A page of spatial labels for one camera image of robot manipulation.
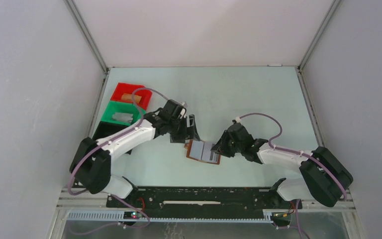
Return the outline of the brown leather card holder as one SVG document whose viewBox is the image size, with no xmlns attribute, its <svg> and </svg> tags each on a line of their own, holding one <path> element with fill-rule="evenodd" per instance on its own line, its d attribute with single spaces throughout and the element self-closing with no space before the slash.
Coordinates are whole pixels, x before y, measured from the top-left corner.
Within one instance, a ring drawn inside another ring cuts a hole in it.
<svg viewBox="0 0 382 239">
<path fill-rule="evenodd" d="M 186 158 L 199 161 L 202 163 L 212 164 L 209 162 L 210 146 L 212 145 L 212 143 L 214 142 L 190 140 L 189 142 L 185 143 L 185 146 L 184 146 L 184 148 L 187 150 Z"/>
</svg>

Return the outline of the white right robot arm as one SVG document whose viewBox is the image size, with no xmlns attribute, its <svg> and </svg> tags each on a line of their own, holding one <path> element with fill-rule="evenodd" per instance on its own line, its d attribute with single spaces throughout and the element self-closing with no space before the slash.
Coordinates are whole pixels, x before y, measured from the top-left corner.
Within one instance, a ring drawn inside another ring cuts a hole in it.
<svg viewBox="0 0 382 239">
<path fill-rule="evenodd" d="M 269 200 L 275 208 L 293 200 L 316 200 L 327 207 L 347 199 L 352 175 L 326 147 L 297 151 L 254 138 L 239 122 L 225 130 L 211 151 L 224 157 L 241 154 L 258 164 L 276 165 L 301 175 L 298 179 L 282 178 L 271 188 Z"/>
</svg>

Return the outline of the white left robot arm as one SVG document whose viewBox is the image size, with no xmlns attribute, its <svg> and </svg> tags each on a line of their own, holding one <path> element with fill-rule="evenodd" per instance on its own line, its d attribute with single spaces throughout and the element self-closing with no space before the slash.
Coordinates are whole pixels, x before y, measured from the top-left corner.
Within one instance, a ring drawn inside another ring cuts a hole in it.
<svg viewBox="0 0 382 239">
<path fill-rule="evenodd" d="M 80 182 L 91 194 L 105 192 L 118 197 L 125 207 L 137 202 L 135 186 L 125 177 L 112 173 L 112 163 L 133 148 L 169 134 L 171 143 L 200 140 L 195 116 L 187 114 L 182 104 L 167 100 L 162 108 L 141 114 L 131 126 L 110 136 L 83 139 L 70 165 L 70 183 Z"/>
</svg>

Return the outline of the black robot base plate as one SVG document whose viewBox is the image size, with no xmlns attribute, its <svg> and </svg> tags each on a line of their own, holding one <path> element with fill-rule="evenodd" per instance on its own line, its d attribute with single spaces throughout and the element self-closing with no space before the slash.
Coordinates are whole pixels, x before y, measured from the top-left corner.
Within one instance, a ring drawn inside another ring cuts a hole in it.
<svg viewBox="0 0 382 239">
<path fill-rule="evenodd" d="M 266 212 L 291 211 L 276 187 L 139 186 L 125 199 L 152 219 L 261 220 Z"/>
</svg>

